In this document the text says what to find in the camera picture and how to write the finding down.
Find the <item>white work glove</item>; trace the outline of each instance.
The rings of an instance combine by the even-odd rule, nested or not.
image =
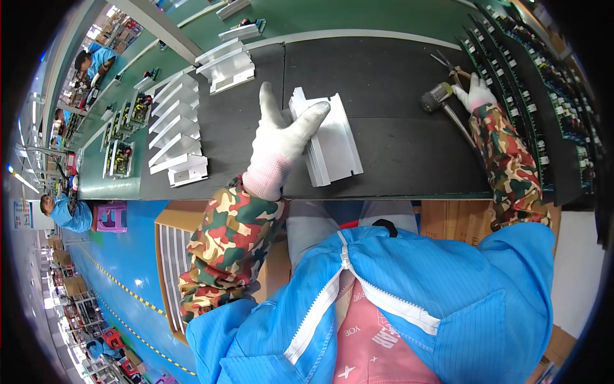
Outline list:
[[[484,104],[497,104],[497,99],[492,94],[491,90],[488,89],[486,81],[480,79],[475,72],[471,74],[469,94],[456,84],[452,86],[452,91],[469,113],[473,113],[476,108]]]
[[[90,88],[93,88],[96,85],[96,82],[100,79],[100,73],[94,75],[94,78],[91,80]]]
[[[72,178],[72,190],[79,190],[79,177],[75,176]]]
[[[312,105],[288,127],[275,102],[271,83],[264,82],[260,87],[260,112],[262,118],[252,143],[254,153],[243,173],[243,186],[248,192],[275,202],[281,197],[281,187],[292,171],[292,164],[330,112],[330,104],[321,101]]]

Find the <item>green workbench surface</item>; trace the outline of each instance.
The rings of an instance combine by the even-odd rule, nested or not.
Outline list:
[[[501,9],[497,1],[480,1]],[[169,18],[179,23],[207,6],[202,0],[189,0],[174,9]],[[455,35],[463,36],[463,24],[468,23],[467,14],[479,12],[455,0],[252,0],[252,5],[234,16],[220,20],[215,12],[204,15],[182,27],[182,31],[203,51],[210,50],[222,42],[217,37],[229,27],[237,25],[243,18],[266,19],[262,37],[244,41],[249,43],[259,39],[283,36],[286,34],[317,31],[322,29],[382,29],[432,37],[442,41],[457,43]],[[144,30],[137,40],[122,54],[121,60],[113,65],[104,84],[147,47],[155,37]],[[88,116],[81,124],[83,135],[75,147],[82,147],[103,125],[100,119],[106,106],[116,101],[121,105],[129,98],[133,86],[142,79],[145,71],[160,67],[157,81],[163,80],[193,63],[187,63],[171,49],[164,52],[154,47],[136,60],[126,71],[120,84],[113,86],[99,96]],[[100,153],[102,136],[98,136],[84,151],[80,170],[80,197],[84,199],[138,199],[142,154],[145,148],[147,130],[141,129],[129,141],[136,144],[134,150],[133,176],[125,179],[103,179],[104,153]]]

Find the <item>window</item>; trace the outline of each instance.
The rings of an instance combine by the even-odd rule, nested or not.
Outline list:
[[[98,25],[93,24],[93,25],[90,27],[90,30],[89,30],[89,31],[87,31],[86,35],[87,35],[87,37],[89,37],[90,39],[95,40],[95,39],[96,39],[96,37],[98,37],[98,35],[100,34],[100,32],[102,32],[102,30],[103,30],[103,29],[102,29],[102,28],[100,28]]]
[[[113,15],[115,15],[115,13],[118,11],[119,9],[116,8],[116,6],[111,6],[111,8],[109,9],[109,11],[107,12],[107,17],[113,17]]]

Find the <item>camouflage sleeve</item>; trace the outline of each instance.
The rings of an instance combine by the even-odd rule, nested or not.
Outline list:
[[[494,190],[491,229],[530,221],[549,227],[535,161],[501,108],[492,104],[476,108],[469,126]]]
[[[190,270],[179,277],[181,316],[187,323],[220,305],[242,298],[256,281],[288,202],[249,195],[239,183],[210,199],[203,222],[187,246]]]

